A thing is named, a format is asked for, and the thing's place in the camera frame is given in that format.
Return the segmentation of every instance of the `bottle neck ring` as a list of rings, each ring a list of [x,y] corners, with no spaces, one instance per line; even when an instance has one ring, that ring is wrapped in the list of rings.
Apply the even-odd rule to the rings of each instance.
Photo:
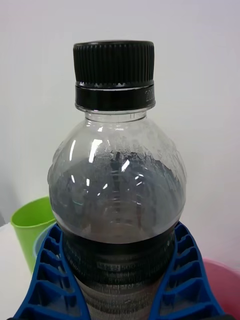
[[[93,89],[75,86],[75,106],[82,111],[121,112],[155,106],[154,84],[138,88]]]

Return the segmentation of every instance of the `white background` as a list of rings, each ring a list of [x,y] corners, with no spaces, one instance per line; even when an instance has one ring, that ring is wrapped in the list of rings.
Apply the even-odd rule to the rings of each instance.
[[[48,193],[74,107],[73,44],[155,44],[157,105],[188,173],[182,222],[203,256],[240,268],[240,1],[1,0],[0,212]]]

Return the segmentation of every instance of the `bottle neck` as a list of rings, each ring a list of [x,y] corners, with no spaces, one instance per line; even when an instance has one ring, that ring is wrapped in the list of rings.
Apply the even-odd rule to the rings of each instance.
[[[133,112],[131,111],[86,111],[85,119],[88,121],[95,121],[101,123],[124,123],[133,122],[144,119],[147,116],[147,108]]]

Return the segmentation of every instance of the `blue bottle holder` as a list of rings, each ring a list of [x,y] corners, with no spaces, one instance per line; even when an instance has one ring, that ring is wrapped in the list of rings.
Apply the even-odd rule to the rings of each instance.
[[[27,295],[14,319],[91,320],[87,304],[62,249],[55,224],[36,259]],[[202,256],[188,229],[175,227],[175,249],[148,320],[200,320],[224,315],[211,292]]]

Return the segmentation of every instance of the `clear plastic bottle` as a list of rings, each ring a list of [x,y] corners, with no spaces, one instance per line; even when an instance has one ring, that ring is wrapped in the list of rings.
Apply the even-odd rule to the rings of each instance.
[[[63,250],[92,319],[147,319],[186,200],[180,154],[147,118],[154,45],[79,43],[73,54],[75,105],[85,120],[48,173]]]

